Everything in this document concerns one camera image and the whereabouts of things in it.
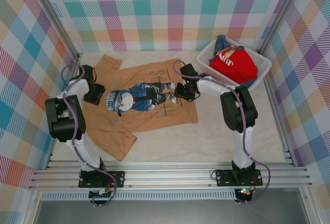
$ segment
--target cartoon character print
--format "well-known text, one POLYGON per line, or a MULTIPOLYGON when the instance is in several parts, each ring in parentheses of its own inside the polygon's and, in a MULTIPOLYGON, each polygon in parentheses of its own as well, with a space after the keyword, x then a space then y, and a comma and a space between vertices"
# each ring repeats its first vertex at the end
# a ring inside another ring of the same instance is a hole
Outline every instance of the cartoon character print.
POLYGON ((137 111, 153 110, 156 105, 170 99, 176 103, 176 97, 172 91, 163 93, 164 90, 175 90, 175 84, 169 83, 140 83, 128 90, 114 90, 109 92, 106 105, 109 111, 115 111, 120 117, 122 113, 130 109, 137 111))

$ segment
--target shirt sleeve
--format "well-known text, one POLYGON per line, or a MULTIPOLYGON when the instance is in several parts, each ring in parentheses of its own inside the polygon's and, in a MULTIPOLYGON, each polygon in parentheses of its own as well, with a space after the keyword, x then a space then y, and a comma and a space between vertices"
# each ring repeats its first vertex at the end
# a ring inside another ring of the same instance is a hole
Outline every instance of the shirt sleeve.
POLYGON ((117 69, 123 61, 121 59, 115 59, 112 56, 104 54, 101 60, 96 64, 94 69, 98 71, 105 71, 109 73, 110 70, 117 69))
POLYGON ((125 158, 137 139, 126 129, 107 132, 103 130, 89 132, 87 130, 87 133, 99 148, 119 161, 125 158))

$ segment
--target white laundry basket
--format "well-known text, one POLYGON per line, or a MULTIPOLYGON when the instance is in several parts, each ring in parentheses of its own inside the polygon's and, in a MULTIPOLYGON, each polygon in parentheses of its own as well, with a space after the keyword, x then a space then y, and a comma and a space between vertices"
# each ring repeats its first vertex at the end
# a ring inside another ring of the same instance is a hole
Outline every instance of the white laundry basket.
MULTIPOLYGON (((231 45, 242 46, 241 44, 233 41, 232 39, 226 38, 226 40, 231 45)), ((225 75, 219 73, 218 71, 216 71, 215 69, 213 69, 212 67, 209 66, 209 64, 210 64, 209 60, 214 57, 213 53, 214 53, 214 49, 215 49, 215 44, 216 44, 216 40, 213 40, 209 45, 207 45, 197 56, 197 60, 199 61, 200 64, 202 64, 205 67, 204 72, 209 74, 216 80, 221 81, 230 86, 239 86, 239 84, 237 84, 236 82, 232 81, 231 79, 227 78, 225 75)), ((263 57, 262 55, 259 55, 258 53, 248 49, 247 47, 244 47, 244 48, 245 48, 245 51, 252 58, 254 64, 258 68, 257 79, 249 87, 249 90, 253 90, 262 81, 262 79, 266 76, 270 67, 272 66, 272 62, 269 59, 263 57)))

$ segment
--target floor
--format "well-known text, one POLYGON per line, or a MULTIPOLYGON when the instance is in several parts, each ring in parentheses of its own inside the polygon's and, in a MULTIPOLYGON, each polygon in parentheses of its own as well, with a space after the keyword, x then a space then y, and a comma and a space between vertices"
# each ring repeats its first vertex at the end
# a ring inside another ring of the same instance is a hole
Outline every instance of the floor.
MULTIPOLYGON (((94 66, 104 53, 122 59, 120 68, 180 58, 192 63, 198 73, 203 72, 203 67, 196 59, 199 52, 86 52, 81 64, 94 66)), ((253 134, 253 157, 261 162, 284 162, 282 145, 263 82, 251 95, 259 114, 253 134)), ((138 139, 124 161, 230 162, 234 154, 233 138, 223 120, 220 101, 203 95, 196 100, 196 108, 198 124, 134 133, 138 139)), ((104 161, 115 160, 90 139, 89 142, 104 161)), ((57 142, 52 159, 76 160, 76 157, 65 144, 57 142)))

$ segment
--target red cloth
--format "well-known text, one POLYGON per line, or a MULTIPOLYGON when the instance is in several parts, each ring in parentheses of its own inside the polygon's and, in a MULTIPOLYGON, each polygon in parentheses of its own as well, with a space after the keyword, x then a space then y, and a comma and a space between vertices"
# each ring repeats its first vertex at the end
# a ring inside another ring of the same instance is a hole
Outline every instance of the red cloth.
POLYGON ((238 84, 244 84, 255 79, 258 73, 249 54, 245 50, 235 50, 233 52, 232 47, 224 49, 220 53, 218 52, 210 67, 238 84))

